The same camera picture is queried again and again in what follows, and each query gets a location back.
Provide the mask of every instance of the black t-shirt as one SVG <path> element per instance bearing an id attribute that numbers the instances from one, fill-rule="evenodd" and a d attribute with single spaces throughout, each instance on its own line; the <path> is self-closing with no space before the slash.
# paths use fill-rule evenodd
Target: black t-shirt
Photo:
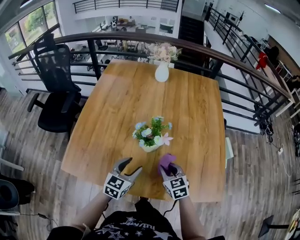
<path id="1" fill-rule="evenodd" d="M 52 229 L 47 240 L 81 240 L 83 232 L 77 228 L 65 226 Z M 169 221 L 158 211 L 152 209 L 147 214 L 140 212 L 114 212 L 108 216 L 99 229 L 85 235 L 85 240 L 179 240 Z M 224 237 L 213 238 L 225 240 Z"/>

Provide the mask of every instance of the potted plant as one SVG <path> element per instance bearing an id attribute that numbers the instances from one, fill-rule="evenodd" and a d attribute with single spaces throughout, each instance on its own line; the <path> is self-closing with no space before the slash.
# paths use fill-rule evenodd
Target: potted plant
<path id="1" fill-rule="evenodd" d="M 160 60 L 160 64 L 155 71 L 155 79 L 159 82 L 167 81 L 169 77 L 168 65 L 171 60 L 177 60 L 181 54 L 181 49 L 171 46 L 169 43 L 150 44 L 148 50 L 151 59 Z"/>
<path id="2" fill-rule="evenodd" d="M 164 129 L 172 129 L 172 123 L 163 125 L 164 117 L 158 116 L 151 119 L 151 125 L 147 125 L 146 122 L 138 122 L 135 125 L 135 131 L 132 136 L 134 139 L 139 141 L 140 147 L 145 152 L 152 152 L 162 146 L 163 144 L 170 145 L 170 140 L 168 133 L 162 136 L 162 131 Z"/>

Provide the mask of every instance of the white flower pot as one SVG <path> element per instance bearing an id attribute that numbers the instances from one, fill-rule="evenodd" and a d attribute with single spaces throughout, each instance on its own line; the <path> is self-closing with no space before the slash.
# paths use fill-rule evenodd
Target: white flower pot
<path id="1" fill-rule="evenodd" d="M 141 148 L 145 151 L 145 152 L 153 152 L 155 151 L 156 149 L 158 149 L 160 146 L 159 145 L 153 145 L 151 147 L 149 146 L 142 146 Z"/>
<path id="2" fill-rule="evenodd" d="M 155 79 L 158 82 L 165 82 L 168 80 L 169 77 L 169 63 L 166 61 L 161 61 L 158 68 L 155 71 Z"/>

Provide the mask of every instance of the purple cloth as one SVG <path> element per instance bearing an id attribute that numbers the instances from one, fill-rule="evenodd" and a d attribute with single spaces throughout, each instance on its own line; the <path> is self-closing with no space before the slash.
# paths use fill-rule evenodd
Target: purple cloth
<path id="1" fill-rule="evenodd" d="M 159 163 L 158 163 L 158 173 L 161 175 L 160 173 L 160 170 L 159 170 L 159 166 L 162 166 L 164 169 L 168 170 L 169 169 L 169 164 L 171 162 L 174 162 L 176 160 L 176 156 L 170 154 L 170 153 L 167 153 L 167 154 L 164 154 Z"/>

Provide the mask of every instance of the ceiling light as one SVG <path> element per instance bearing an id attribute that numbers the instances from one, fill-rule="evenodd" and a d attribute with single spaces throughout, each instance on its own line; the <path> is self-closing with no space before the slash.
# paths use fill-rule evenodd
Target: ceiling light
<path id="1" fill-rule="evenodd" d="M 30 4 L 33 0 L 24 0 L 21 5 L 20 8 L 23 8 L 24 6 L 26 6 L 27 4 Z"/>
<path id="2" fill-rule="evenodd" d="M 267 4 L 265 4 L 265 6 L 266 6 L 267 8 L 269 8 L 269 9 L 272 9 L 273 11 L 275 11 L 275 12 L 281 14 L 281 12 L 280 12 L 279 10 L 277 10 L 276 8 L 273 8 L 273 7 L 271 7 L 271 6 L 267 5 Z"/>

